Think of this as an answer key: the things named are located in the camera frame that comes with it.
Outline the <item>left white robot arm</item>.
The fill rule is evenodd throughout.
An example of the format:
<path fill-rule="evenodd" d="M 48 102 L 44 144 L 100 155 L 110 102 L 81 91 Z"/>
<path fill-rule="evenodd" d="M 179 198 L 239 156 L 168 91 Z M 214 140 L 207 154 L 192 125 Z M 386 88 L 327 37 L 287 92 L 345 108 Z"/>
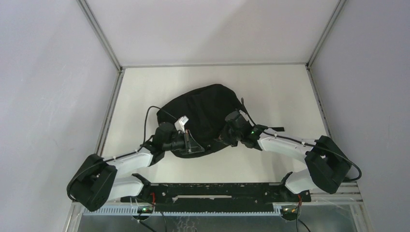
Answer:
<path fill-rule="evenodd" d="M 104 159 L 89 155 L 67 185 L 68 197 L 93 212 L 106 202 L 134 196 L 144 202 L 150 198 L 151 188 L 134 176 L 137 169 L 159 162 L 166 151 L 181 155 L 202 153 L 205 149 L 193 138 L 188 129 L 161 123 L 155 133 L 136 150 Z"/>

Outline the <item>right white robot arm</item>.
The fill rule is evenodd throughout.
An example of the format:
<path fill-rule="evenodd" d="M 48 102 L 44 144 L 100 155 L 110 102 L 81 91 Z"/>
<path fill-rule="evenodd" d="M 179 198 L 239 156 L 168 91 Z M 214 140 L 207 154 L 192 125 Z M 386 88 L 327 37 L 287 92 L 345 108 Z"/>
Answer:
<path fill-rule="evenodd" d="M 219 140 L 230 146 L 242 143 L 247 148 L 285 155 L 306 165 L 299 172 L 291 172 L 282 180 L 280 197 L 292 201 L 299 193 L 321 189 L 329 194 L 337 192 L 352 167 L 334 141 L 321 136 L 319 139 L 290 137 L 273 128 L 254 124 L 239 111 L 226 116 Z"/>

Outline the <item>black backpack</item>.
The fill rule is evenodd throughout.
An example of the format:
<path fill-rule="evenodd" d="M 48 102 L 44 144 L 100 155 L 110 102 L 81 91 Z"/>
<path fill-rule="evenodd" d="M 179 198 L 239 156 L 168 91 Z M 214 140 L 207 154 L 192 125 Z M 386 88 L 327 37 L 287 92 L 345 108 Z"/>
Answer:
<path fill-rule="evenodd" d="M 189 119 L 185 129 L 190 130 L 193 138 L 205 151 L 193 155 L 171 152 L 179 158 L 192 159 L 229 147 L 219 140 L 219 136 L 225 126 L 226 116 L 234 111 L 247 113 L 243 101 L 228 87 L 212 84 L 194 89 L 168 102 L 157 112 L 157 122 L 174 124 L 182 116 Z"/>

